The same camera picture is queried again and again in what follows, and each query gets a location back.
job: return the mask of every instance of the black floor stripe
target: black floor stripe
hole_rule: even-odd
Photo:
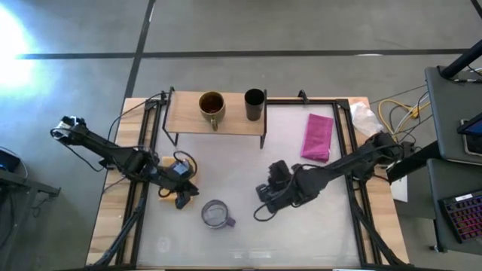
[[[136,53],[25,53],[16,59],[130,59]]]
[[[143,53],[142,58],[203,58],[203,57],[280,57],[280,56],[419,56],[462,54],[467,48],[455,49],[411,49],[411,50],[249,50],[249,51],[197,51],[197,52],[152,52]]]
[[[142,23],[141,35],[139,36],[139,42],[137,43],[136,56],[134,57],[133,67],[130,69],[129,80],[127,81],[126,92],[124,98],[130,98],[133,96],[134,86],[136,85],[137,74],[139,73],[139,67],[141,65],[142,51],[144,50],[145,41],[148,37],[149,26],[151,25],[151,15],[154,10],[154,4],[156,0],[149,0],[148,8],[145,11],[144,22]]]
[[[479,14],[479,17],[482,19],[482,8],[477,0],[470,0],[470,2],[474,5],[475,10]]]
[[[145,46],[147,35],[139,41]],[[403,50],[248,50],[248,51],[194,51],[194,52],[149,52],[143,53],[26,53],[16,59],[170,59],[170,58],[209,58],[209,57],[283,57],[283,56],[422,56],[462,54],[468,48],[454,49],[403,49]]]

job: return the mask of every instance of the concrete floor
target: concrete floor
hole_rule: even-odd
[[[4,0],[0,2],[2,146],[16,151],[30,176],[61,186],[61,196],[30,218],[16,244],[15,270],[84,265],[105,173],[95,173],[50,138],[63,115],[85,117],[106,136],[119,114],[132,59],[12,60],[14,53],[132,53],[148,0]],[[145,52],[189,50],[362,50],[467,48],[482,20],[470,1],[265,0],[167,1],[154,7]],[[367,96],[376,100],[424,84],[423,69],[457,55],[144,59],[134,97],[178,90],[270,96]],[[415,104],[424,88],[396,99]],[[429,109],[422,116],[429,116]],[[401,113],[395,116],[398,122]],[[435,140],[433,122],[417,145]],[[88,160],[97,157],[79,150]],[[480,268],[482,257],[427,250],[432,222],[400,216],[410,262],[454,270]]]

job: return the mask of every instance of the keyboard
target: keyboard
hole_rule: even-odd
[[[482,239],[482,190],[439,200],[459,243]]]

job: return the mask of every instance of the pink cloth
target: pink cloth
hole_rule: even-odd
[[[326,163],[330,158],[331,131],[333,119],[315,114],[308,116],[301,156]]]

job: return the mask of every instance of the white plastic bag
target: white plastic bag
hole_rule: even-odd
[[[383,129],[375,113],[363,102],[357,102],[349,109],[352,112],[353,125],[366,136],[372,136]]]

